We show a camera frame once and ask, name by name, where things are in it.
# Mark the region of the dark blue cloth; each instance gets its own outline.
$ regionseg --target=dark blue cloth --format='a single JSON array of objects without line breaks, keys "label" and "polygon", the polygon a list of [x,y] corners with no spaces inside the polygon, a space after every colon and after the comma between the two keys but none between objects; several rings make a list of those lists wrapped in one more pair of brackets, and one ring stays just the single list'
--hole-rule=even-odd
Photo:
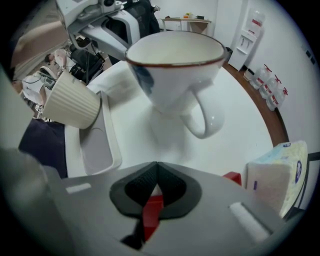
[{"label": "dark blue cloth", "polygon": [[60,178],[67,177],[63,124],[32,119],[22,137],[19,149],[35,157],[43,166],[57,169]]}]

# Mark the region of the cup handle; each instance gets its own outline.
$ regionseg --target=cup handle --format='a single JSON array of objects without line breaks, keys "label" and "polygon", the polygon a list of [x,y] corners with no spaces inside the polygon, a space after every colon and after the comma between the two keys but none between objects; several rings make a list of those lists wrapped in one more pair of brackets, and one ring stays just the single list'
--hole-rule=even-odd
[{"label": "cup handle", "polygon": [[217,133],[223,126],[225,115],[220,107],[216,86],[213,81],[206,80],[192,85],[189,90],[198,101],[204,118],[204,130],[195,122],[191,114],[182,115],[184,125],[197,138],[205,139]]}]

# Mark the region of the tissue package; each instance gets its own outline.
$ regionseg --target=tissue package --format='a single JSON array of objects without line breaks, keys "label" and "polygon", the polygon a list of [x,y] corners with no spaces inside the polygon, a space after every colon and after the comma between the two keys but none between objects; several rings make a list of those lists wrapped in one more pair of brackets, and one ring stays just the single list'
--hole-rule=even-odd
[{"label": "tissue package", "polygon": [[255,193],[283,218],[302,189],[307,159],[306,142],[281,143],[248,163],[246,189]]}]

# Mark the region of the cup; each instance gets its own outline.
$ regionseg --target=cup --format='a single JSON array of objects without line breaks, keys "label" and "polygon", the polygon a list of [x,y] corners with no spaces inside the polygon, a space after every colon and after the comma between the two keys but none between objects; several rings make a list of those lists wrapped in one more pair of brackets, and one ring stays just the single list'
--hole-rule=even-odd
[{"label": "cup", "polygon": [[[152,34],[125,52],[125,60],[156,109],[180,116],[199,139],[217,133],[224,123],[213,80],[226,57],[227,50],[220,42],[188,31]],[[204,129],[191,115],[197,103],[202,110]]]},{"label": "cup", "polygon": [[79,129],[88,128],[100,110],[100,98],[64,71],[48,97],[42,115]]}]

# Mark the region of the blue pattern on cup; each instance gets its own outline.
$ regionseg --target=blue pattern on cup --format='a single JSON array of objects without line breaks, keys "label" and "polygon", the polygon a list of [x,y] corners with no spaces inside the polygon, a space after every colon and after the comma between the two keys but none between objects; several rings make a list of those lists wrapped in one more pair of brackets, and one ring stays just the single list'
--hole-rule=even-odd
[{"label": "blue pattern on cup", "polygon": [[147,96],[149,96],[152,93],[151,89],[155,84],[150,72],[143,66],[132,66],[132,68],[135,72],[141,89]]}]

